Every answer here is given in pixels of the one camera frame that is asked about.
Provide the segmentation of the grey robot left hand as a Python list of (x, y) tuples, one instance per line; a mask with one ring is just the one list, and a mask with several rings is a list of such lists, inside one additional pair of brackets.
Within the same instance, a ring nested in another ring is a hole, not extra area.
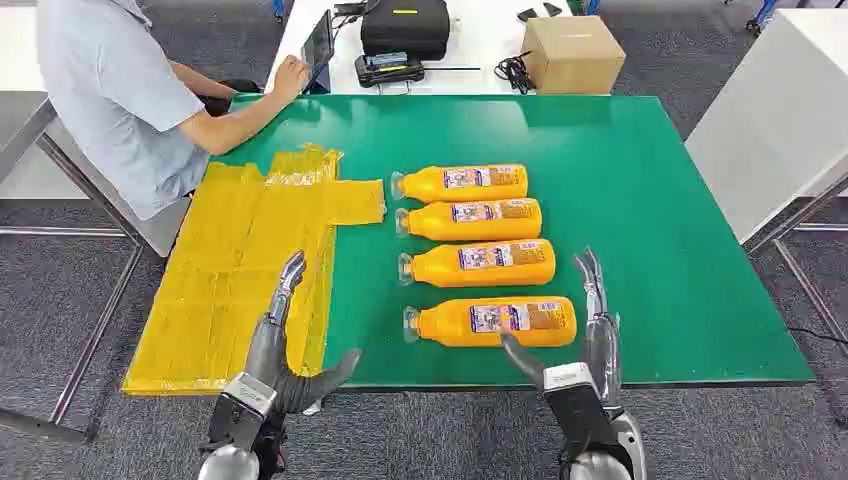
[(273, 410), (286, 414), (306, 411), (348, 381), (362, 355), (359, 348), (350, 349), (334, 367), (312, 377), (296, 374), (289, 367), (286, 322), (305, 271), (305, 252), (298, 250), (281, 270), (268, 310), (254, 330), (245, 364), (248, 375), (276, 392)]

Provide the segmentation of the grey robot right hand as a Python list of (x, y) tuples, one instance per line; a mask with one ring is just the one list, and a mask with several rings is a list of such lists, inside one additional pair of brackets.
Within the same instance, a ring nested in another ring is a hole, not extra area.
[(602, 266), (592, 248), (573, 256), (583, 276), (587, 320), (581, 361), (575, 365), (544, 367), (517, 341), (510, 330), (500, 333), (507, 357), (538, 390), (552, 390), (575, 382), (590, 381), (606, 410), (620, 407), (620, 318), (608, 309)]

